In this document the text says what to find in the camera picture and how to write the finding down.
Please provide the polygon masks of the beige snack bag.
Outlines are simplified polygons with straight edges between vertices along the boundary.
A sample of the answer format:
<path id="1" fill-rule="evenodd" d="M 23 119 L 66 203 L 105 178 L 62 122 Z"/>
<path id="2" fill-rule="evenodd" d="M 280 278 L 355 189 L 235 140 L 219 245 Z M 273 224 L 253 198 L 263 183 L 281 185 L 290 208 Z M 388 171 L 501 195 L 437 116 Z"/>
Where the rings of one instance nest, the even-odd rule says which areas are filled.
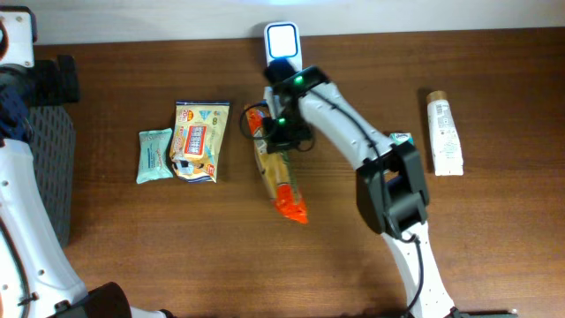
<path id="1" fill-rule="evenodd" d="M 188 183 L 217 182 L 229 116 L 227 101 L 176 101 L 169 158 L 179 178 Z"/>

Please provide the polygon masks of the small teal gum box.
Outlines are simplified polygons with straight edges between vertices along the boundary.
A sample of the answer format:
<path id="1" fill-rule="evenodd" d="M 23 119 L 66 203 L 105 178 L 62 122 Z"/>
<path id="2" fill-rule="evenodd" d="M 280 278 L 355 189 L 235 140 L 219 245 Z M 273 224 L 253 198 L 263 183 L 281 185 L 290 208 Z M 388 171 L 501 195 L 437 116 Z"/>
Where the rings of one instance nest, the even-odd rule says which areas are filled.
<path id="1" fill-rule="evenodd" d="M 401 145 L 405 142 L 410 143 L 411 145 L 414 144 L 414 139 L 409 132 L 392 132 L 389 135 L 389 138 L 396 144 Z"/>

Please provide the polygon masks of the orange spaghetti packet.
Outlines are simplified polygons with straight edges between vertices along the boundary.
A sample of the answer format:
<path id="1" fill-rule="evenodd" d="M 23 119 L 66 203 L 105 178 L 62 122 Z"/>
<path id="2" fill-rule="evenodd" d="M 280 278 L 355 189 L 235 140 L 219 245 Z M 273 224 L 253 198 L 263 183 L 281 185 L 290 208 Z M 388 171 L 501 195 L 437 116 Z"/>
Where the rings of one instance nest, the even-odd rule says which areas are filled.
<path id="1" fill-rule="evenodd" d="M 255 161 L 270 202 L 282 216 L 307 224 L 307 207 L 286 152 L 269 154 L 265 140 L 253 142 Z"/>

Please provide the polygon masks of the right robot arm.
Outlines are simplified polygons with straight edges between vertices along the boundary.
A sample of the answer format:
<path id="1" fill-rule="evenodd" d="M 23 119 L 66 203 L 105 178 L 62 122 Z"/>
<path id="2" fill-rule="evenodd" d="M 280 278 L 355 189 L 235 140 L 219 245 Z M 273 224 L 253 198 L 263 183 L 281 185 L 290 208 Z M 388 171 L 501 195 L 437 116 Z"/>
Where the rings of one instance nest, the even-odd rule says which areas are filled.
<path id="1" fill-rule="evenodd" d="M 269 153 L 299 148 L 319 131 L 356 173 L 358 212 L 387 244 L 403 280 L 406 317 L 459 317 L 429 239 L 430 201 L 419 152 L 370 125 L 317 66 L 302 71 L 286 58 L 264 71 L 269 82 L 265 120 Z"/>

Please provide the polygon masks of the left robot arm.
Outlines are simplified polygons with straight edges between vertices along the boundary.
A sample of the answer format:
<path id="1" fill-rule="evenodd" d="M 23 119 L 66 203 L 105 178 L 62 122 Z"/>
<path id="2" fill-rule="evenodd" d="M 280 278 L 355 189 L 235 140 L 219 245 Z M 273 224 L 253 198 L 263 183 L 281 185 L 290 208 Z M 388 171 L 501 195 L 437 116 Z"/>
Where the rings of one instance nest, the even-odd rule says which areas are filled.
<path id="1" fill-rule="evenodd" d="M 88 290 L 64 254 L 37 185 L 28 121 L 33 107 L 79 101 L 73 57 L 37 60 L 26 6 L 1 8 L 1 315 L 167 318 L 129 304 L 113 282 Z"/>

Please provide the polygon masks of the mint green wipes pack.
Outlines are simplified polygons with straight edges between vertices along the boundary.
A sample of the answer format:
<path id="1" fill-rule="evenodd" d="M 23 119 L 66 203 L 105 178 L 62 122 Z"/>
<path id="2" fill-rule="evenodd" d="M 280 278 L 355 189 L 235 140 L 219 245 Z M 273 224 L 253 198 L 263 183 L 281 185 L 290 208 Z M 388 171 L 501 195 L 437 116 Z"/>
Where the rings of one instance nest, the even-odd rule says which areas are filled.
<path id="1" fill-rule="evenodd" d="M 136 177 L 138 184 L 173 177 L 166 155 L 171 136 L 171 128 L 139 133 L 140 154 Z"/>

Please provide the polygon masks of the white tube with gold cap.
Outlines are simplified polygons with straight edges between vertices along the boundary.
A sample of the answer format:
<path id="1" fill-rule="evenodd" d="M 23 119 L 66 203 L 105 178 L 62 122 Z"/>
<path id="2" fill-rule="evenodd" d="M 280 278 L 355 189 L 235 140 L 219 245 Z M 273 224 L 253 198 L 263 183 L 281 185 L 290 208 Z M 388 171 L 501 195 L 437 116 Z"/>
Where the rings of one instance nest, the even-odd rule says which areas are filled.
<path id="1" fill-rule="evenodd" d="M 434 173 L 436 176 L 462 176 L 462 147 L 447 93 L 433 91 L 426 101 Z"/>

